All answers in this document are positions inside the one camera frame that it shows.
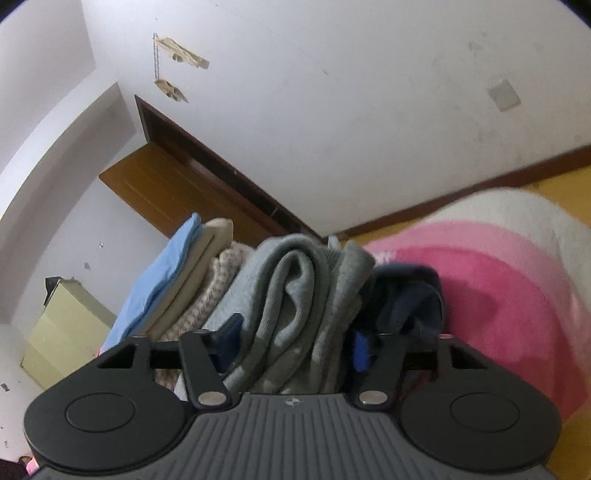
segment door frame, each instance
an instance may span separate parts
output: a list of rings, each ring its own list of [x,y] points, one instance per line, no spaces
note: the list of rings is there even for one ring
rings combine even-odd
[[[148,142],[156,143],[175,160],[204,177],[273,235],[306,233],[320,238],[298,216],[170,118],[137,95],[135,103]]]

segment metal rivet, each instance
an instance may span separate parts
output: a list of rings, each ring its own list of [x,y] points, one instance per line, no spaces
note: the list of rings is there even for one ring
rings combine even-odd
[[[359,394],[359,401],[363,405],[381,405],[387,400],[388,396],[380,390],[366,390]]]
[[[225,396],[222,392],[209,391],[203,392],[201,395],[199,395],[197,401],[206,407],[217,407],[223,404],[226,399],[227,396]]]

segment pink object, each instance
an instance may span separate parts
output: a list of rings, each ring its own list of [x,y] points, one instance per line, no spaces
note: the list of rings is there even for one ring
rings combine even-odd
[[[546,394],[569,418],[588,399],[591,315],[564,268],[526,238],[479,222],[432,222],[371,242],[378,261],[437,270],[447,330]]]
[[[31,460],[28,464],[27,464],[27,473],[29,475],[34,474],[37,470],[39,470],[39,464],[37,463],[37,461],[35,460],[35,457],[33,457],[33,460]]]

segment wooden door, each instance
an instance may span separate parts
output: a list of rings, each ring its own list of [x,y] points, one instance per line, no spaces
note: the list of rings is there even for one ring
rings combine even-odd
[[[202,222],[229,218],[234,222],[234,239],[252,247],[265,238],[287,233],[268,218],[256,219],[251,205],[241,206],[237,201],[239,196],[228,199],[210,180],[153,142],[105,170],[99,178],[168,237],[193,212]]]

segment hanging ornament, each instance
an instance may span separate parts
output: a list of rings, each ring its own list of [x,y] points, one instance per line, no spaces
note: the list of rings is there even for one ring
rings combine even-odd
[[[187,50],[186,48],[182,47],[178,43],[176,43],[172,38],[169,37],[158,37],[154,39],[157,46],[162,47],[166,50],[169,55],[173,58],[173,60],[177,62],[184,62],[188,63],[189,65],[202,69],[206,69],[209,67],[209,62],[198,55],[195,55],[192,51]]]
[[[172,98],[176,102],[186,102],[187,97],[183,95],[178,87],[175,87],[172,83],[168,80],[160,78],[160,55],[158,53],[158,35],[154,34],[152,37],[152,41],[154,43],[154,83],[155,85],[165,94],[168,98]]]

